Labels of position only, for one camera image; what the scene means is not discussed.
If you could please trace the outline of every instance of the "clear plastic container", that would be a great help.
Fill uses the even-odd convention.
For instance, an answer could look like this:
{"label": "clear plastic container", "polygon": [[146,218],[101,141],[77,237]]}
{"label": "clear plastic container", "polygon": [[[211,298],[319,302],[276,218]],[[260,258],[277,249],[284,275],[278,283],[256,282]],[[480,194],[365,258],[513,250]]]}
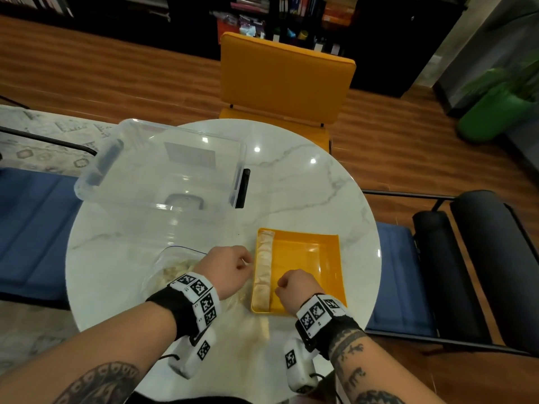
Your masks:
{"label": "clear plastic container", "polygon": [[141,302],[183,275],[187,269],[206,256],[205,253],[181,246],[166,247],[148,270],[140,290]]}
{"label": "clear plastic container", "polygon": [[127,119],[113,128],[75,193],[102,204],[130,235],[160,245],[199,236],[210,244],[215,235],[207,236],[236,205],[245,154],[241,141]]}

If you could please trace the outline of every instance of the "person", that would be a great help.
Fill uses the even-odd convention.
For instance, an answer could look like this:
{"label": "person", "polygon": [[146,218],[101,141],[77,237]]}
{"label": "person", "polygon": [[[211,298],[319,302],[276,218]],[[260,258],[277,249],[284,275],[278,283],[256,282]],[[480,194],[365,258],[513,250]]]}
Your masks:
{"label": "person", "polygon": [[[223,300],[252,276],[252,262],[245,247],[215,247],[193,271],[211,282]],[[277,285],[275,294],[291,315],[314,295],[324,293],[316,279],[302,270],[286,272]],[[135,306],[4,374],[2,403],[124,403],[171,343],[191,326],[187,316],[162,305],[147,301]],[[337,329],[329,332],[328,346],[321,347],[327,351],[321,354],[330,359],[351,403],[443,403],[357,324],[341,324]]]}

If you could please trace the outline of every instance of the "forearm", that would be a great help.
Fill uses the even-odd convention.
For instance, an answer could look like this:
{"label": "forearm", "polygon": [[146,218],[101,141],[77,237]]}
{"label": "forearm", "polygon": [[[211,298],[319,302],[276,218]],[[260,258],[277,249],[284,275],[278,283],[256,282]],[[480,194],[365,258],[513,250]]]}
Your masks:
{"label": "forearm", "polygon": [[329,358],[353,404],[443,403],[361,330],[339,333]]}
{"label": "forearm", "polygon": [[2,402],[121,404],[175,337],[172,313],[143,303],[5,374],[0,378]]}

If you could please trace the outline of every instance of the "wristband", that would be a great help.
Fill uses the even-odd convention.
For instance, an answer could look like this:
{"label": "wristband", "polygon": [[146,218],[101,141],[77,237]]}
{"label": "wristband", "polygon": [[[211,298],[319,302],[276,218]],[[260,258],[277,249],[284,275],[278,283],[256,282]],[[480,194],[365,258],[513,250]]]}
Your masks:
{"label": "wristband", "polygon": [[345,329],[359,329],[340,300],[331,295],[317,294],[308,299],[296,314],[296,329],[307,351],[317,349],[329,360],[329,344]]}
{"label": "wristband", "polygon": [[203,332],[221,312],[219,295],[204,276],[189,272],[176,278],[148,299],[172,312],[176,339]]}

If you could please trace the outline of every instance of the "green plant pot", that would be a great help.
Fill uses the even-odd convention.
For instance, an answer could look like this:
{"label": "green plant pot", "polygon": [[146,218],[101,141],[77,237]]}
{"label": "green plant pot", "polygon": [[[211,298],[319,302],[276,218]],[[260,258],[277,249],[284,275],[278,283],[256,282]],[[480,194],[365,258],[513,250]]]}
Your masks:
{"label": "green plant pot", "polygon": [[462,116],[456,128],[464,140],[488,142],[529,116],[534,106],[504,88],[492,89]]}

